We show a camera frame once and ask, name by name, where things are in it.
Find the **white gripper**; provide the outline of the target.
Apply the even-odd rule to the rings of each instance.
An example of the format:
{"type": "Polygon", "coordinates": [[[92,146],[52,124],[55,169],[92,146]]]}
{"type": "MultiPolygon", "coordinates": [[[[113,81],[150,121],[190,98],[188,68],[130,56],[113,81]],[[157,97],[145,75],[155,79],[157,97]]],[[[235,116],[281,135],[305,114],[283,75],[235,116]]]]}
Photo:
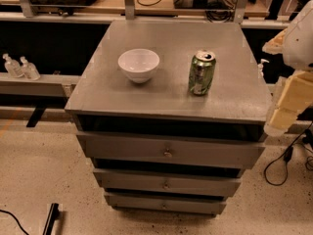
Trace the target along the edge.
{"type": "MultiPolygon", "coordinates": [[[[277,55],[283,53],[284,29],[266,42],[262,51],[277,55]]],[[[269,136],[281,136],[313,103],[313,73],[296,71],[288,78],[280,77],[275,84],[272,104],[267,113],[264,131],[269,136]]]]}

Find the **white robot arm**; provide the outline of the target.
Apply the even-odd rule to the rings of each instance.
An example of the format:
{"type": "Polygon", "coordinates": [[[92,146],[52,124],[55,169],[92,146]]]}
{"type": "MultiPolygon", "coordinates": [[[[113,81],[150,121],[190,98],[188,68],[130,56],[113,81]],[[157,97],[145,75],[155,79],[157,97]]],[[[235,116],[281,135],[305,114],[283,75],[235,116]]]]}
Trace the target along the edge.
{"type": "Polygon", "coordinates": [[[291,76],[280,77],[276,82],[264,125],[267,135],[281,136],[313,103],[313,0],[306,3],[286,29],[266,42],[262,51],[282,54],[284,64],[294,69],[291,76]]]}

